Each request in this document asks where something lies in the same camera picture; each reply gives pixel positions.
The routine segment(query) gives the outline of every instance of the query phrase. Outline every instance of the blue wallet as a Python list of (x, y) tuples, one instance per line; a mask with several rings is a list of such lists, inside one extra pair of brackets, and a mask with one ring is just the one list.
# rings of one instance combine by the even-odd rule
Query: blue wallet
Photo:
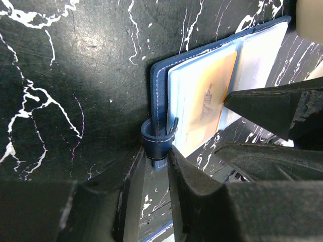
[[(167, 165), (166, 156), (167, 153), (172, 145), (172, 142), (175, 138), (177, 125), (178, 125), (178, 118), (174, 118), (172, 120), (172, 126), (169, 130), (167, 130), (167, 122), (168, 122), (168, 71), (191, 58), (203, 55), (210, 51), (213, 51), (217, 48), (224, 46), (225, 44), (238, 40), (241, 38), (241, 41), (244, 41), (245, 36), (252, 35), (254, 33), (261, 32), (263, 30), (269, 29), (279, 23), (286, 22), (289, 23), (291, 18), (289, 16), (284, 16), (267, 23), (258, 25), (251, 29), (242, 31), (240, 33), (231, 35), (228, 38), (222, 39), (220, 41), (205, 45), (203, 47), (190, 50), (188, 52), (182, 53), (180, 55), (168, 58), (161, 62), (155, 63), (150, 71), (150, 94), (151, 94), (151, 114), (152, 117), (146, 120), (141, 126), (141, 134), (143, 137), (143, 145), (145, 147), (146, 156), (153, 161), (154, 168), (158, 171)], [(267, 67), (268, 75), (269, 72), (274, 64), (275, 59), (268, 63), (271, 65)], [(235, 72), (239, 72), (239, 66), (241, 62), (235, 63), (234, 71), (233, 71), (233, 78), (237, 76)], [(238, 90), (237, 88), (233, 88), (234, 84), (231, 85), (229, 91)]]

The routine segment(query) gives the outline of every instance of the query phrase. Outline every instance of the card holder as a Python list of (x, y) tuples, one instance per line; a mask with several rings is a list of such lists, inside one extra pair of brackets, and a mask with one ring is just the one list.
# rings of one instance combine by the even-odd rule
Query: card holder
[[(177, 117), (172, 117), (170, 120), (168, 118), (169, 70), (182, 62), (224, 47), (232, 41), (237, 41), (238, 56), (228, 93), (236, 90), (263, 87), (274, 64), (290, 20), (289, 16), (284, 16), (231, 35), (223, 40), (168, 58), (152, 66), (150, 71), (152, 117), (143, 123), (141, 134), (146, 156), (153, 161), (153, 166), (156, 170), (160, 170), (167, 165), (166, 156), (174, 141), (179, 122)], [(279, 23), (287, 23), (286, 28), (281, 30), (283, 34), (276, 41), (267, 41), (266, 30), (275, 28)], [(223, 108), (219, 129), (224, 129), (238, 118), (238, 115)]]

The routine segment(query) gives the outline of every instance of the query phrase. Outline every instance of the leather loop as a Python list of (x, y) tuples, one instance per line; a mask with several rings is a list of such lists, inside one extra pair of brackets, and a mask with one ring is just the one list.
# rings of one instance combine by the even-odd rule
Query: leather loop
[(155, 136), (152, 119), (146, 120), (141, 126), (143, 145), (146, 155), (151, 160), (163, 160), (166, 158), (177, 130), (178, 118), (175, 118), (170, 132), (164, 136)]

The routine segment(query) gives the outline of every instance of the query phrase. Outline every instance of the beige cylinder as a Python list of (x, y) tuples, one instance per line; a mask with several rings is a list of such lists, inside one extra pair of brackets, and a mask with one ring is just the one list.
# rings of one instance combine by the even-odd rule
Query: beige cylinder
[(297, 0), (296, 31), (302, 39), (323, 44), (323, 0)]

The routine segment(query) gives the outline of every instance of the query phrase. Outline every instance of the black marble surface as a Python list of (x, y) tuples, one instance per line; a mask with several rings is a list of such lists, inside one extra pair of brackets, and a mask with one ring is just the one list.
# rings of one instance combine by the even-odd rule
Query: black marble surface
[[(2, 0), (0, 175), (84, 181), (135, 155), (153, 63), (282, 15), (295, 1)], [(323, 58), (293, 24), (267, 86), (302, 81)], [(231, 169), (215, 147), (268, 136), (242, 118), (188, 160), (223, 182)], [(171, 219), (167, 170), (146, 169), (141, 239)]]

